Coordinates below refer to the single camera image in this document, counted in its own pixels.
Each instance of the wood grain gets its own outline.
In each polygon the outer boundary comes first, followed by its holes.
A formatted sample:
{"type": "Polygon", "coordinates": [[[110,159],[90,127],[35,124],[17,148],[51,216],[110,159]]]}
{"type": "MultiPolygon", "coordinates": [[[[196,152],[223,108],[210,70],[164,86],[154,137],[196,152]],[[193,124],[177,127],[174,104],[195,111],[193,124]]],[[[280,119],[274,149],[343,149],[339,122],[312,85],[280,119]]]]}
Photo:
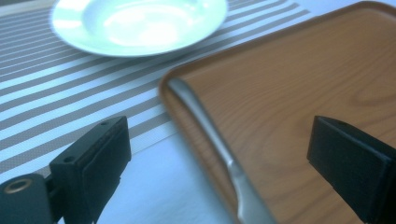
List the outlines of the wood grain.
{"type": "Polygon", "coordinates": [[[186,64],[160,85],[169,113],[236,211],[213,148],[167,89],[185,79],[279,223],[361,223],[308,163],[315,115],[396,147],[396,9],[359,3],[186,64]]]}

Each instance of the metal handle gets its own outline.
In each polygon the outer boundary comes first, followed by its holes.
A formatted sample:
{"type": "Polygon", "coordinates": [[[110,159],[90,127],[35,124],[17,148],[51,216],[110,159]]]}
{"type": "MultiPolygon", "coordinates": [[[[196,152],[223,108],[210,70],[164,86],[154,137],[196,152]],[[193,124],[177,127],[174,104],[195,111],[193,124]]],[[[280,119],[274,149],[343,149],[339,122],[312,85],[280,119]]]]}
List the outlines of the metal handle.
{"type": "Polygon", "coordinates": [[[197,119],[226,165],[238,199],[239,221],[244,224],[276,223],[271,212],[250,183],[248,176],[190,86],[177,77],[171,78],[168,81],[168,86],[197,119]]]}

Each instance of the white plate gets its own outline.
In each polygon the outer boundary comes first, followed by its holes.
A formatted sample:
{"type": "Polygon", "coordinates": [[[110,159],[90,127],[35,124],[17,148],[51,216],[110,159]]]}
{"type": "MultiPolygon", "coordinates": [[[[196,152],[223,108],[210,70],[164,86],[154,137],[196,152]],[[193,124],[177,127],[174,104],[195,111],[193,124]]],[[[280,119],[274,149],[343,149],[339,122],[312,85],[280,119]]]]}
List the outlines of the white plate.
{"type": "Polygon", "coordinates": [[[106,56],[149,56],[192,45],[213,34],[226,0],[60,0],[53,31],[75,48],[106,56]]]}

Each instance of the wooden cutting board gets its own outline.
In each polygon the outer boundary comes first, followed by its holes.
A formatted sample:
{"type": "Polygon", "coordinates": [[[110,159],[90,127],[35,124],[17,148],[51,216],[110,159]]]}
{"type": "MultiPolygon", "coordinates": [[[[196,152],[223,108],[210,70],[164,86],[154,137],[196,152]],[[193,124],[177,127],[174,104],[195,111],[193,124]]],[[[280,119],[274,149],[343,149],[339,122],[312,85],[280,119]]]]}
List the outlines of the wooden cutting board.
{"type": "Polygon", "coordinates": [[[160,95],[236,212],[226,171],[167,88],[186,80],[279,223],[361,223],[306,159],[315,115],[396,147],[396,9],[364,2],[182,65],[160,95]]]}

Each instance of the striped tablecloth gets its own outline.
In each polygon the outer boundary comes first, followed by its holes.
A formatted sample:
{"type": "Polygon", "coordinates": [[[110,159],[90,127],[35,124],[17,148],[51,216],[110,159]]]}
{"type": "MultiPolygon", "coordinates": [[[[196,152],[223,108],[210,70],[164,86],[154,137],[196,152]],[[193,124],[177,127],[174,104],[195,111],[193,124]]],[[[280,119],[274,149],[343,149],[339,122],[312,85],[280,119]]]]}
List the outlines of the striped tablecloth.
{"type": "Polygon", "coordinates": [[[96,123],[125,115],[136,153],[177,132],[157,93],[171,68],[305,21],[291,0],[230,0],[226,22],[189,48],[145,58],[73,49],[50,29],[50,8],[0,17],[0,183],[48,163],[96,123]]]}

